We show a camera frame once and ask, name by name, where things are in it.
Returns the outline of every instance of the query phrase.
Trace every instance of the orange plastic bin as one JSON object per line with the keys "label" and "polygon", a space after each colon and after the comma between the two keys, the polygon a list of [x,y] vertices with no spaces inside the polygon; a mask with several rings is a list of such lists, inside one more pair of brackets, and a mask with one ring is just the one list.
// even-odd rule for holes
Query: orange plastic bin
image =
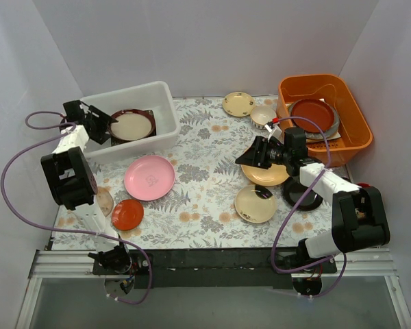
{"label": "orange plastic bin", "polygon": [[[288,107],[299,99],[324,98],[333,106],[340,117],[338,132],[341,137],[329,141],[332,155],[331,167],[348,163],[361,149],[369,146],[373,140],[364,116],[344,80],[332,74],[296,75],[287,77],[279,85],[281,102],[277,102],[279,118],[289,117]],[[280,128],[293,127],[291,120],[280,121]],[[309,156],[327,163],[327,151],[324,142],[308,144]]]}

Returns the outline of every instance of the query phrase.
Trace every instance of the cream plate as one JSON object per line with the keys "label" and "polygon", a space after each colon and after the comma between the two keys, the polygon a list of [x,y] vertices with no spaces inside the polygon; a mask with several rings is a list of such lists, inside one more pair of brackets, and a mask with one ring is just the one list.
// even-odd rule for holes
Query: cream plate
{"label": "cream plate", "polygon": [[277,210],[274,195],[266,187],[248,185],[241,189],[234,200],[236,212],[250,223],[264,223],[273,218]]}
{"label": "cream plate", "polygon": [[103,216],[107,217],[114,207],[114,200],[111,193],[105,187],[98,186],[96,194],[97,204],[102,210]]}
{"label": "cream plate", "polygon": [[276,186],[288,179],[289,175],[286,172],[285,166],[273,164],[269,169],[261,169],[250,166],[241,166],[243,173],[254,184],[262,186]]}
{"label": "cream plate", "polygon": [[224,111],[234,117],[245,117],[250,115],[255,106],[256,101],[254,98],[241,92],[228,94],[222,101]]}

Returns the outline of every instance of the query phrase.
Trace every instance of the white wall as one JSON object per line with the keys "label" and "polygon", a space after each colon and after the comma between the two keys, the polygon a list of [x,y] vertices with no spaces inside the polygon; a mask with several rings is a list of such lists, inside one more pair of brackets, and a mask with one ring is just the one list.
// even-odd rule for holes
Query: white wall
{"label": "white wall", "polygon": [[[0,175],[18,150],[57,131],[35,132],[24,118],[35,110],[59,110],[62,102],[81,96],[58,48],[30,0],[0,0]],[[43,118],[39,124],[54,124]],[[58,209],[42,171],[40,157],[53,145],[35,150],[10,169],[8,191],[28,218],[52,225]],[[12,215],[0,194],[0,328],[13,328],[36,248],[48,232],[30,228]]]}
{"label": "white wall", "polygon": [[382,192],[392,250],[411,312],[411,0],[383,0],[341,73],[375,141],[351,164]]}
{"label": "white wall", "polygon": [[85,95],[164,80],[175,96],[204,96],[339,74],[377,0],[34,3]]}

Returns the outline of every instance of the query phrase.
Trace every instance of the floral tablecloth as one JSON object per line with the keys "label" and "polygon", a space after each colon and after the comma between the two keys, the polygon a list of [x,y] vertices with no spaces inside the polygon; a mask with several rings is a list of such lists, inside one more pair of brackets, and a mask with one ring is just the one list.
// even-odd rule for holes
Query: floral tablecloth
{"label": "floral tablecloth", "polygon": [[[277,96],[255,97],[256,103],[275,107]],[[174,99],[182,128],[177,144],[155,152],[169,159],[176,171],[172,191],[161,199],[143,202],[145,217],[123,239],[144,249],[270,247],[280,224],[290,211],[280,186],[270,188],[277,198],[274,217],[263,224],[250,224],[234,210],[237,192],[250,181],[234,160],[264,130],[254,128],[249,117],[235,118],[222,109],[222,98]],[[109,190],[114,204],[131,198],[123,186],[123,175],[134,157],[122,162],[98,165],[90,161],[99,186]],[[335,169],[347,175],[345,168]],[[294,246],[298,241],[320,234],[331,226],[332,210],[323,204],[312,212],[296,212],[279,245]],[[55,226],[84,229],[81,221],[60,207]],[[94,249],[90,236],[53,236],[52,250]]]}

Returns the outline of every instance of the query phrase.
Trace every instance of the white plastic bin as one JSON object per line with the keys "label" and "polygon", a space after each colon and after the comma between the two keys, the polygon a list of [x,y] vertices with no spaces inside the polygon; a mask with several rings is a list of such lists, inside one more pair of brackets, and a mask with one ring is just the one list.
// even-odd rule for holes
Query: white plastic bin
{"label": "white plastic bin", "polygon": [[109,93],[87,96],[81,99],[96,106],[108,115],[128,108],[153,110],[157,135],[111,146],[109,139],[103,145],[89,141],[84,155],[86,158],[105,164],[124,160],[175,145],[181,126],[173,105],[172,95],[166,82],[156,81]]}

